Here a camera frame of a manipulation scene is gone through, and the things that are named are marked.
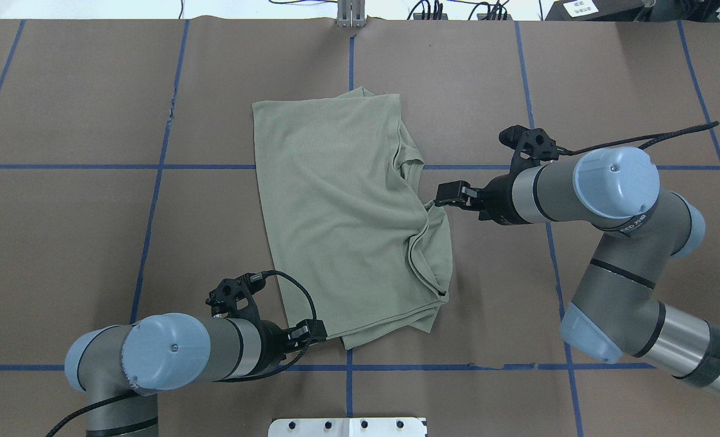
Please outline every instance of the folded cloth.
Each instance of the folded cloth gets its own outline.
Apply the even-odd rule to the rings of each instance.
[[[328,338],[363,345],[399,327],[429,332],[448,301],[451,233],[416,191],[424,162],[400,96],[257,102],[255,165],[276,269],[304,285]],[[280,282],[290,326],[311,317]]]

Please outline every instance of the blue joint cover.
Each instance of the blue joint cover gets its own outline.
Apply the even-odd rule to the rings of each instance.
[[[133,387],[173,390],[190,384],[206,367],[212,341],[193,316],[149,316],[127,335],[122,368]]]
[[[690,254],[699,247],[699,245],[702,243],[702,240],[704,239],[704,232],[706,226],[704,224],[704,217],[697,208],[693,207],[693,205],[690,204],[686,199],[684,199],[684,197],[680,194],[673,194],[680,197],[682,201],[686,202],[686,207],[689,208],[689,216],[691,217],[691,230],[689,231],[688,240],[686,240],[686,243],[684,243],[684,246],[681,247],[678,252],[675,252],[675,254],[671,255],[672,258],[678,259],[686,257],[686,255]]]
[[[559,334],[569,345],[593,359],[615,364],[624,352],[572,302],[559,325]]]
[[[590,211],[607,219],[628,219],[649,210],[659,197],[659,170],[637,147],[598,149],[573,169],[573,189]]]
[[[94,330],[93,332],[88,332],[87,334],[82,335],[82,337],[77,338],[74,344],[71,345],[71,348],[69,348],[69,351],[66,353],[63,373],[66,375],[66,379],[69,380],[71,387],[74,387],[74,390],[81,392],[85,391],[85,388],[79,383],[79,360],[82,359],[82,354],[85,353],[85,349],[87,349],[90,343],[95,340],[99,334],[109,328],[118,326],[119,325],[112,325],[103,329]]]

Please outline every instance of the white label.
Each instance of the white label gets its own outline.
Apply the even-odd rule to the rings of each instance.
[[[576,2],[565,3],[564,6],[567,13],[572,17],[587,16],[600,11],[592,0],[577,0]]]

